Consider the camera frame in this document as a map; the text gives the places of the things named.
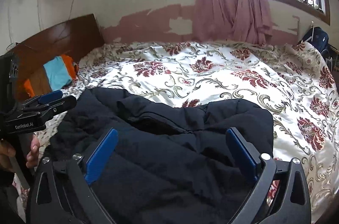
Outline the person's left hand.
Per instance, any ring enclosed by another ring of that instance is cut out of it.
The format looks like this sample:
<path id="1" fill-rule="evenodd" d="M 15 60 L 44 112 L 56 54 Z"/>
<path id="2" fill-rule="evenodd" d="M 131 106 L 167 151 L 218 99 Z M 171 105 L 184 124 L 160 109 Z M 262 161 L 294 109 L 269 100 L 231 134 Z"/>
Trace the person's left hand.
<path id="1" fill-rule="evenodd" d="M 26 156 L 26 166 L 27 168 L 34 168 L 38 164 L 39 160 L 39 148 L 40 143 L 37 136 L 34 134 L 31 140 L 31 149 Z M 1 169 L 5 171 L 14 172 L 11 158 L 15 158 L 15 149 L 4 140 L 1 140 L 0 147 L 0 165 Z"/>

